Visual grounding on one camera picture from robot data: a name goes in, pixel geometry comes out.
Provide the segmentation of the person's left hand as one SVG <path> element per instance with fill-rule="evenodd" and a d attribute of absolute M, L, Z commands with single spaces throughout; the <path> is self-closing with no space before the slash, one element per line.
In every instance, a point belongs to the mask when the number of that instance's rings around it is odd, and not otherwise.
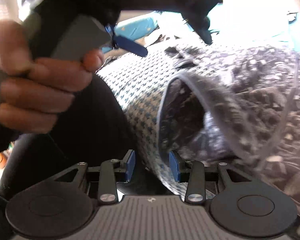
<path fill-rule="evenodd" d="M 0 70 L 7 74 L 0 84 L 0 124 L 23 133 L 48 133 L 103 63 L 99 49 L 82 61 L 33 60 L 22 26 L 0 21 Z"/>

